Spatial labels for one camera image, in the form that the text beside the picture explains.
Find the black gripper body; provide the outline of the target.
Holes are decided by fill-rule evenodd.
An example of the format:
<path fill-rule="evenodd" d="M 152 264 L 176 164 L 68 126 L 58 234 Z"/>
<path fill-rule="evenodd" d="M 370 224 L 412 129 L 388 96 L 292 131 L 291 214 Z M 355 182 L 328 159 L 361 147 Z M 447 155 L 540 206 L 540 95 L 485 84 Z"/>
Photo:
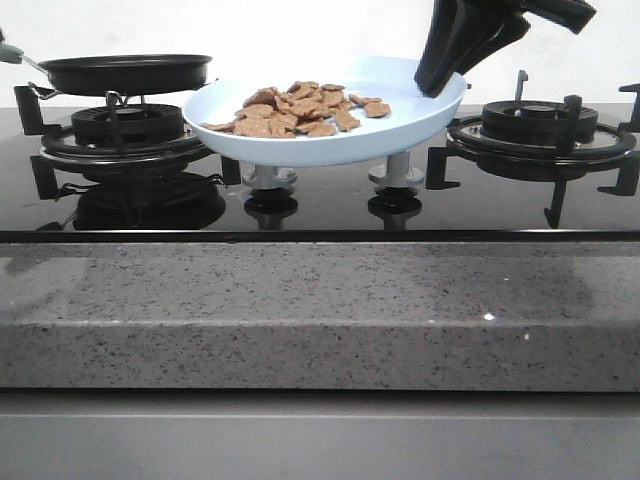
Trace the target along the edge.
<path fill-rule="evenodd" d="M 579 0 L 479 0 L 475 7 L 489 11 L 532 13 L 579 34 L 595 16 L 597 10 Z"/>

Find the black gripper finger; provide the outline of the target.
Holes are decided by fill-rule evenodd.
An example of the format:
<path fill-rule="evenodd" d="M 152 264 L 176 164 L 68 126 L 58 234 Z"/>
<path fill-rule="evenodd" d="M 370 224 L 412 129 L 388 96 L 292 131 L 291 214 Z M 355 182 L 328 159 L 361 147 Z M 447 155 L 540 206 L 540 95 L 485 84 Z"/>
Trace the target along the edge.
<path fill-rule="evenodd" d="M 471 1 L 436 1 L 427 42 L 414 75 L 415 83 L 423 95 L 437 97 L 452 75 L 464 50 L 463 36 L 476 23 L 505 12 L 489 11 L 471 4 Z"/>
<path fill-rule="evenodd" d="M 482 20 L 475 26 L 474 36 L 471 35 L 471 31 L 464 34 L 464 50 L 454 67 L 454 71 L 461 75 L 502 48 L 522 39 L 531 27 L 530 23 L 516 12 Z"/>

